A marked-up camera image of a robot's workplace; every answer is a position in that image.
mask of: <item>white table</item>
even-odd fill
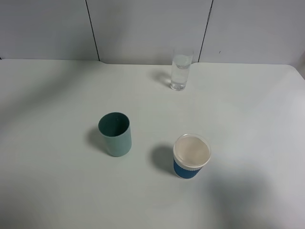
[[[170,66],[0,61],[0,228],[303,229],[305,81],[288,65]],[[132,148],[102,151],[106,113],[131,121]],[[182,134],[212,158],[176,177]]]

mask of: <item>water in glass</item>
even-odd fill
[[[181,91],[185,88],[189,75],[192,56],[177,54],[173,57],[171,88]]]

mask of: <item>wall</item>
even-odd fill
[[[197,62],[212,0],[87,0],[101,61],[171,64],[175,46]]]
[[[173,47],[183,46],[194,49],[193,62],[201,52],[201,62],[305,72],[304,0],[214,0],[204,42],[212,0],[87,3],[90,14],[85,0],[2,0],[0,57],[171,64]]]
[[[0,57],[98,60],[84,0],[2,0]]]
[[[200,62],[299,65],[304,0],[214,0]]]

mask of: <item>green cup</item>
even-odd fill
[[[126,115],[113,112],[100,119],[98,125],[105,148],[112,156],[123,156],[132,147],[130,122]]]

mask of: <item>blue paper cup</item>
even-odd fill
[[[180,178],[190,179],[211,158],[211,148],[201,136],[185,134],[177,139],[173,147],[173,168]]]

